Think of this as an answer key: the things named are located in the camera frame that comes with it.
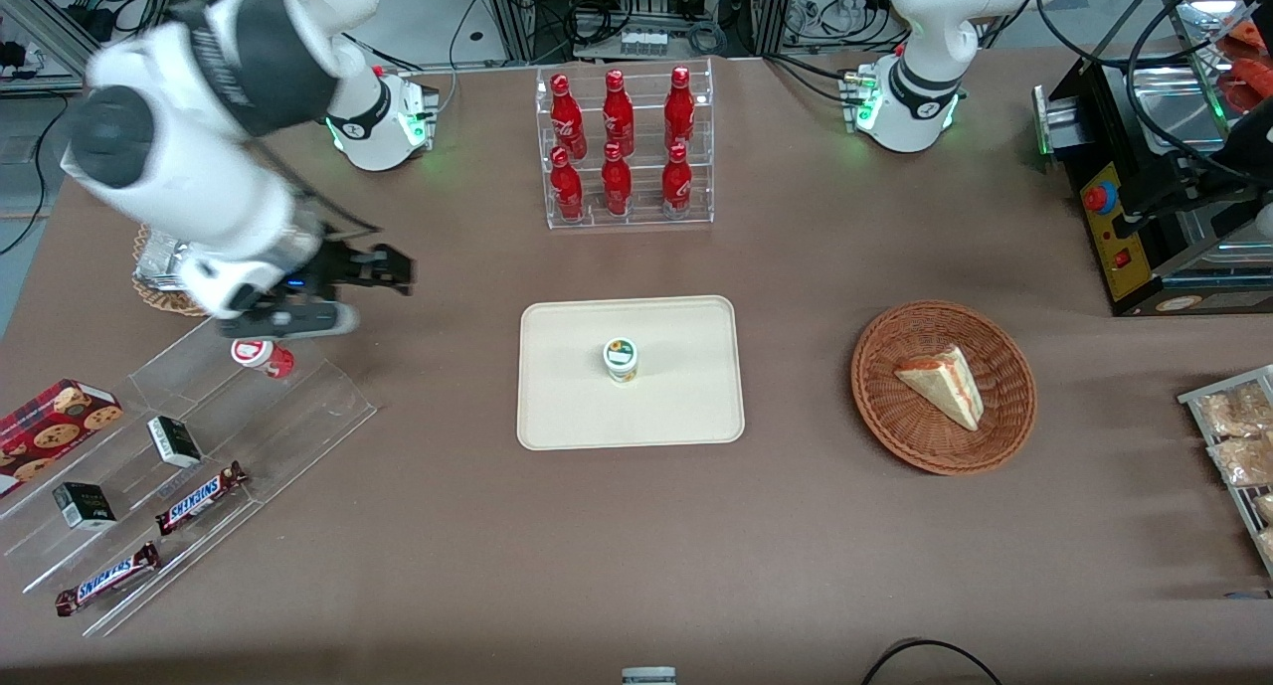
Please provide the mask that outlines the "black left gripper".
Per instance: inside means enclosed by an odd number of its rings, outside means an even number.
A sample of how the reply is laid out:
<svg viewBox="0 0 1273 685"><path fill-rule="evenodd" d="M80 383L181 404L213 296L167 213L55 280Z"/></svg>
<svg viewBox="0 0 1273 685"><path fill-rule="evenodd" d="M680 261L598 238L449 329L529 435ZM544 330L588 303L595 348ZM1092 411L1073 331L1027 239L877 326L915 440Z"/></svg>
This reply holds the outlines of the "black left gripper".
<svg viewBox="0 0 1273 685"><path fill-rule="evenodd" d="M1129 239L1158 216L1189 211L1189 230L1234 230L1235 205L1258 200L1264 188L1256 180L1269 178L1267 152L1213 152L1218 167L1204 167L1183 152L1165 152L1150 160L1143 177L1150 194L1143 211L1127 206L1111 216L1111 232Z"/></svg>

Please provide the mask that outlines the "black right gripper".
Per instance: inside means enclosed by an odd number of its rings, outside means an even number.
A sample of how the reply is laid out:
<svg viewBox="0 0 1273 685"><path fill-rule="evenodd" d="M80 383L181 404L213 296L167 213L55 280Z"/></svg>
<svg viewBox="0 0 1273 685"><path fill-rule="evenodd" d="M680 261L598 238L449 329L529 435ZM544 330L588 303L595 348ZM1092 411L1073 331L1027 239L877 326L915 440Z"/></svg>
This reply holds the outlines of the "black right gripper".
<svg viewBox="0 0 1273 685"><path fill-rule="evenodd" d="M340 285L384 286L401 295L412 295L412 258L384 243L355 250L336 230L325 230L314 258L290 274L290 295L337 300Z"/></svg>

